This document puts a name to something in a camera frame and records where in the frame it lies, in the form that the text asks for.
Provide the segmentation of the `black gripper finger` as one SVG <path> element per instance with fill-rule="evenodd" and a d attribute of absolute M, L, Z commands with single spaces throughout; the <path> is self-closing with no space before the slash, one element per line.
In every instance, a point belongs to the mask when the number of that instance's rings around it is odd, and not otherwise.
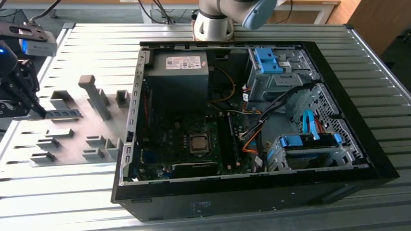
<path fill-rule="evenodd" d="M 39 97 L 36 96 L 40 86 L 32 60 L 17 60 L 16 79 L 20 101 L 28 109 L 28 114 L 32 119 L 44 119 L 47 111 L 39 104 Z"/>
<path fill-rule="evenodd" d="M 0 98 L 0 117 L 12 118 L 27 116 L 32 106 L 32 98 Z"/>

